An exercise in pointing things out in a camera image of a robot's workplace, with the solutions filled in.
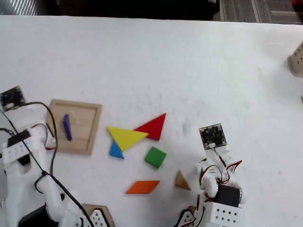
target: white tablecloth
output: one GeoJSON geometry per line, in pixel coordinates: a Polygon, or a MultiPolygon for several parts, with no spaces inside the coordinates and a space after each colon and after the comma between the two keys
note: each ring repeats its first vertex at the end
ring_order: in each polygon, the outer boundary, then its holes
{"type": "Polygon", "coordinates": [[[92,156],[58,153],[54,173],[82,202],[106,205],[117,227],[171,227],[196,204],[198,128],[219,122],[243,159],[247,226],[300,226],[303,79],[286,59],[302,37],[291,25],[1,16],[0,92],[21,85],[27,101],[104,105],[92,156]],[[162,113],[159,142],[144,139],[125,160],[108,155],[106,126],[133,129],[162,113]],[[144,161],[151,146],[167,152],[158,170],[144,161]],[[192,191],[174,186],[179,169],[192,191]],[[151,194],[125,195],[149,179],[161,180],[151,194]]]}

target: blue triangle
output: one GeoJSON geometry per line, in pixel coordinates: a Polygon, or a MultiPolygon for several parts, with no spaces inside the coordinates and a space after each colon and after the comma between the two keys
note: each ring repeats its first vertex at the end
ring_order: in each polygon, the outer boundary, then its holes
{"type": "Polygon", "coordinates": [[[112,144],[112,147],[110,148],[109,154],[111,156],[115,156],[115,157],[119,157],[119,158],[124,159],[124,156],[122,154],[122,150],[119,148],[119,146],[116,143],[116,141],[113,141],[113,144],[112,144]]]}

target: gray carpet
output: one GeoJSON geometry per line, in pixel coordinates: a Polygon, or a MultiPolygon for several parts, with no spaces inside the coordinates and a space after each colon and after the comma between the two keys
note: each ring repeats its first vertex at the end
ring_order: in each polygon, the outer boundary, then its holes
{"type": "Polygon", "coordinates": [[[303,24],[303,12],[295,12],[291,0],[220,0],[216,21],[303,24]]]}

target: green square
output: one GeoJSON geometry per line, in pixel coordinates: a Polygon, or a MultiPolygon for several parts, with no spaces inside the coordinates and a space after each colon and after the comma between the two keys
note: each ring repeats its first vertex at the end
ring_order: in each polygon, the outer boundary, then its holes
{"type": "Polygon", "coordinates": [[[163,162],[163,160],[166,157],[166,153],[152,147],[148,154],[145,157],[145,161],[148,162],[149,164],[153,165],[156,168],[159,168],[163,162]]]}

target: white robot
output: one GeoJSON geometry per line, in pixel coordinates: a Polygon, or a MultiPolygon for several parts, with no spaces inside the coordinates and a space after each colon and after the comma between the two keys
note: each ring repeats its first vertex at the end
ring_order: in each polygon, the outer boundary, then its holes
{"type": "Polygon", "coordinates": [[[195,209],[183,210],[174,227],[243,227],[247,193],[235,173],[242,160],[231,157],[221,124],[199,130],[206,153],[197,163],[201,194],[195,209]]]}
{"type": "Polygon", "coordinates": [[[37,121],[37,108],[44,104],[25,103],[18,87],[2,93],[0,101],[5,111],[0,114],[15,129],[6,129],[11,137],[0,152],[8,188],[0,203],[0,226],[107,227],[101,210],[89,217],[76,192],[52,174],[46,150],[56,149],[56,139],[44,121],[37,121]]]}

